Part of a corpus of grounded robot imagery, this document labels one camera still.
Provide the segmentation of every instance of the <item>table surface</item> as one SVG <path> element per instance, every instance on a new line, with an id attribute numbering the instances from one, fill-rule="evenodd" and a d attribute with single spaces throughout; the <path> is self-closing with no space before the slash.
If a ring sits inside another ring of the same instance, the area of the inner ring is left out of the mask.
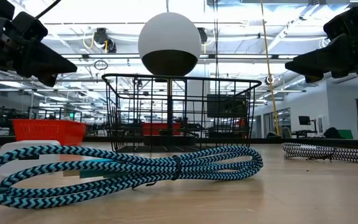
<path id="1" fill-rule="evenodd" d="M 108 143 L 85 146 L 109 149 Z M 45 210 L 0 205 L 0 223 L 358 223 L 358 164 L 284 159 L 280 145 L 253 148 L 261 153 L 264 168 L 246 180 L 167 180 Z M 91 180 L 95 179 L 57 173 L 25 180 L 18 187 L 57 187 Z"/>

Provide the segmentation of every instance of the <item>wire basket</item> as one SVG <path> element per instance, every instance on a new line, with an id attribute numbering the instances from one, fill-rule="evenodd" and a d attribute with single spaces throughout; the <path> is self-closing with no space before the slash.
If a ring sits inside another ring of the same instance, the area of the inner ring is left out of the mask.
<path id="1" fill-rule="evenodd" d="M 102 79 L 113 151 L 193 152 L 245 145 L 251 138 L 260 81 L 133 74 Z"/>

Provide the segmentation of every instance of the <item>white and black sphere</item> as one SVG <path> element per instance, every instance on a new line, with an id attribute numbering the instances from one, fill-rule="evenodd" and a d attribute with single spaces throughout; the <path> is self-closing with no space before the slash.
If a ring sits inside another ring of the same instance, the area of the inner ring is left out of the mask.
<path id="1" fill-rule="evenodd" d="M 201 37 L 188 18 L 165 12 L 145 24 L 140 32 L 138 48 L 144 66 L 152 74 L 184 76 L 198 62 Z"/>

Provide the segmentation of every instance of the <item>red basket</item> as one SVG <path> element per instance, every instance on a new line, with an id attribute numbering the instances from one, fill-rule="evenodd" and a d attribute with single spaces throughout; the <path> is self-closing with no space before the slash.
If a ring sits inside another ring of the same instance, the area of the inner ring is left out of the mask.
<path id="1" fill-rule="evenodd" d="M 16 141 L 56 140 L 62 146 L 78 146 L 85 136 L 84 123 L 47 119 L 13 119 Z"/>
<path id="2" fill-rule="evenodd" d="M 174 123 L 173 128 L 175 130 L 180 129 L 179 123 Z M 143 123 L 143 136 L 159 136 L 160 130 L 167 130 L 168 129 L 168 123 Z M 180 131 L 174 131 L 173 135 L 180 135 Z"/>

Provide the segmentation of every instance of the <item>braided cable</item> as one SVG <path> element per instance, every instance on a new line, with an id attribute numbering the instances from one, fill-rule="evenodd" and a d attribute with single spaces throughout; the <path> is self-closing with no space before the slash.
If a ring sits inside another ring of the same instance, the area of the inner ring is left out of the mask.
<path id="1" fill-rule="evenodd" d="M 284 158 L 306 157 L 308 159 L 329 159 L 358 163 L 358 149 L 340 147 L 313 146 L 299 143 L 284 143 Z"/>
<path id="2" fill-rule="evenodd" d="M 71 154 L 99 157 L 111 161 L 56 162 L 31 167 L 6 177 L 0 183 L 0 205 L 14 208 L 52 208 L 101 197 L 129 187 L 160 180 L 206 179 L 241 180 L 255 175 L 262 167 L 260 154 L 244 146 L 228 146 L 175 157 L 148 159 L 111 151 L 76 146 L 34 146 L 0 155 L 0 167 L 15 159 L 44 154 Z M 235 157 L 251 160 L 217 163 Z M 50 189 L 19 189 L 14 184 L 41 174 L 64 170 L 103 170 L 114 177 Z"/>

